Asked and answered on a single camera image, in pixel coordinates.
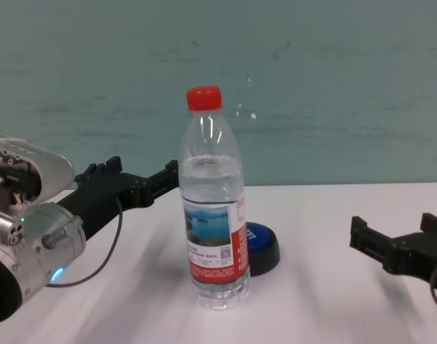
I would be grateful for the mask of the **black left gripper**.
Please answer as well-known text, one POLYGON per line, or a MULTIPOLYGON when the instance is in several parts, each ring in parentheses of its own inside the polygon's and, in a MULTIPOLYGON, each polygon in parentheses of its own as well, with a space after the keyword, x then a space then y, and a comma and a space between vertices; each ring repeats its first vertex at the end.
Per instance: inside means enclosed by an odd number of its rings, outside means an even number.
POLYGON ((143 178, 122 173, 120 156, 104 163, 91 163, 75 176, 77 189, 57 202, 82 220, 85 238, 90 239, 122 210, 147 208, 164 194, 179 187, 178 162, 171 160, 162 171, 143 178))

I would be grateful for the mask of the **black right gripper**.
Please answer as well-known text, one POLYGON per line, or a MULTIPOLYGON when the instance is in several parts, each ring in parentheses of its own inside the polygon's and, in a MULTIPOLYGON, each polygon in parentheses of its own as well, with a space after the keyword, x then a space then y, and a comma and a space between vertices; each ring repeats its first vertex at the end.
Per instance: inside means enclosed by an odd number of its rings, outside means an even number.
POLYGON ((423 213, 420 230, 391 238, 371 229, 359 216, 353 216, 350 247, 381 263, 389 274, 429 282, 437 267, 437 216, 423 213))

